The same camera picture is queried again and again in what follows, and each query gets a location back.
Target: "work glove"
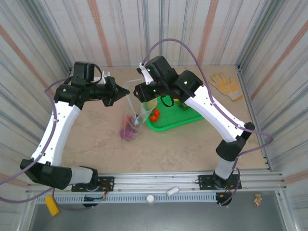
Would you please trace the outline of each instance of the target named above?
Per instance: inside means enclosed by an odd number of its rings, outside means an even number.
[[[214,74],[209,81],[222,94],[229,96],[232,101],[237,101],[243,97],[235,78],[228,79],[224,73]]]

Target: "plastic bag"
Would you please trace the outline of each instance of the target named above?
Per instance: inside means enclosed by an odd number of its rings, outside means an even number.
[[[120,130],[121,138],[130,141],[137,137],[141,132],[142,126],[157,105],[157,99],[146,103],[141,103],[133,94],[135,86],[144,80],[136,79],[128,81],[124,84],[124,88],[128,89],[130,94],[126,96],[127,103],[123,113],[122,126]]]

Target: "metal wall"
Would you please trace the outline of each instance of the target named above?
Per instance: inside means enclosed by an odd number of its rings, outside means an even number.
[[[70,62],[131,66],[165,38],[187,44],[202,64],[236,64],[271,0],[35,0]],[[195,64],[168,42],[151,57]]]
[[[43,90],[66,70],[58,63],[21,1],[0,1],[0,181],[20,171],[36,149],[50,117]],[[24,198],[25,175],[0,186],[4,198]],[[21,204],[0,202],[0,230],[10,231]]]
[[[308,1],[278,1],[245,54],[243,77],[267,147],[303,230],[308,229]]]

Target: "red tomato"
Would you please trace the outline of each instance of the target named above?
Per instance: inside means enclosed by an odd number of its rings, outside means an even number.
[[[154,109],[153,114],[154,114],[155,116],[159,117],[160,112],[159,112],[158,109]]]
[[[150,121],[151,121],[152,123],[155,123],[155,122],[158,121],[158,117],[155,116],[155,115],[152,115],[152,116],[150,117]]]

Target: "white bottle cap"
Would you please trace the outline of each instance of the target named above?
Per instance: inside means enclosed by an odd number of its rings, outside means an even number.
[[[154,196],[152,196],[152,195],[148,195],[147,198],[146,198],[146,200],[147,200],[147,202],[148,202],[149,204],[152,204],[152,203],[154,203],[155,198],[154,198]]]

